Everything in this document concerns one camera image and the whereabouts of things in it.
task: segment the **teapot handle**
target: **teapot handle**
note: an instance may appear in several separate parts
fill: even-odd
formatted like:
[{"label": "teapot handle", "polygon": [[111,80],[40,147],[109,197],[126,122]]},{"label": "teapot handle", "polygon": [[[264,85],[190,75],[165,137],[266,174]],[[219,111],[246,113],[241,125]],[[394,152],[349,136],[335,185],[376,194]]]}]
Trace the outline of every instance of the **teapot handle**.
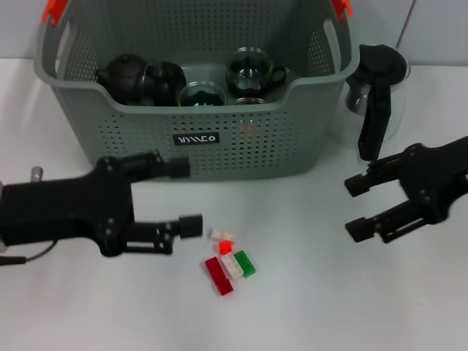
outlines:
[{"label": "teapot handle", "polygon": [[391,113],[390,86],[378,81],[373,83],[358,141],[359,154],[364,161],[378,160]]}]

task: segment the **white table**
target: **white table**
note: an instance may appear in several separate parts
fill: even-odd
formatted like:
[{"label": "white table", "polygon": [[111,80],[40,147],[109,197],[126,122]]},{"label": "white table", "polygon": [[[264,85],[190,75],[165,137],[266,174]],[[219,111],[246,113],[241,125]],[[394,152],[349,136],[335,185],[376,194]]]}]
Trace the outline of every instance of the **white table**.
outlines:
[{"label": "white table", "polygon": [[[51,90],[27,60],[0,60],[0,176],[80,176],[91,168]],[[382,155],[468,134],[468,68],[414,67],[408,106]],[[468,197],[450,221],[385,245],[354,244],[344,223],[405,198],[397,184],[352,199],[355,152],[329,143],[306,175],[267,181],[146,183],[137,220],[202,213],[239,234],[257,273],[219,297],[201,268],[207,238],[174,255],[101,256],[86,239],[0,268],[0,350],[448,351],[468,345]],[[46,244],[15,247],[33,254]]]}]

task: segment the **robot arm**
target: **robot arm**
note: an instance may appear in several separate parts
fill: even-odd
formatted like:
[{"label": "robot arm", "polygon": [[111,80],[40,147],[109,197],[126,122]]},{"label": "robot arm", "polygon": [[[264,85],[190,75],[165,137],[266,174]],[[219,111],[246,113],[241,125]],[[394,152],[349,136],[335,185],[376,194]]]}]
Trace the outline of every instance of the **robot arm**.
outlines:
[{"label": "robot arm", "polygon": [[372,162],[365,175],[344,182],[353,197],[400,180],[408,201],[372,218],[346,224],[356,242],[379,233],[385,243],[448,218],[453,202],[468,193],[468,137],[439,148],[415,144],[401,154]]},{"label": "robot arm", "polygon": [[[5,246],[67,238],[89,238],[106,257],[125,252],[172,254],[173,239],[201,236],[201,216],[138,223],[131,183],[150,178],[187,177],[187,158],[164,162],[157,153],[100,159],[81,178],[0,186],[0,238]],[[36,172],[36,180],[41,178]],[[138,246],[152,243],[154,247]],[[0,257],[0,265],[23,264],[25,257]]]}]

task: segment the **building block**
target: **building block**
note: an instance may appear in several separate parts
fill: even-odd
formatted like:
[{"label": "building block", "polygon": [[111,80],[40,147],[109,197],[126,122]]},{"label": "building block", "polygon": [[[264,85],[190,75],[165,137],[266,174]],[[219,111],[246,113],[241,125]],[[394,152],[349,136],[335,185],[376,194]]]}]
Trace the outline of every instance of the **building block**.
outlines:
[{"label": "building block", "polygon": [[237,262],[232,252],[221,256],[221,262],[229,272],[232,279],[241,278],[244,275],[244,270]]},{"label": "building block", "polygon": [[220,241],[219,244],[219,254],[229,254],[233,250],[233,243],[230,241]]},{"label": "building block", "polygon": [[234,254],[234,257],[244,271],[244,278],[247,278],[248,276],[251,276],[253,273],[255,273],[255,267],[252,265],[252,262],[250,262],[244,251],[239,251],[238,253]]},{"label": "building block", "polygon": [[224,296],[234,290],[216,257],[206,260],[205,265],[221,296]]},{"label": "building block", "polygon": [[211,231],[211,240],[212,241],[230,241],[235,244],[237,241],[237,234],[226,229],[213,229]]}]

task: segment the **basket label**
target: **basket label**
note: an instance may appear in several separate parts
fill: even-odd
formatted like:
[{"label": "basket label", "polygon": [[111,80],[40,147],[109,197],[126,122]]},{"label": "basket label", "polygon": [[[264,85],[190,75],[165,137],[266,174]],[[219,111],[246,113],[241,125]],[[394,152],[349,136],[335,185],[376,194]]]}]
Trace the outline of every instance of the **basket label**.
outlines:
[{"label": "basket label", "polygon": [[174,134],[173,139],[175,146],[219,144],[221,142],[218,132]]}]

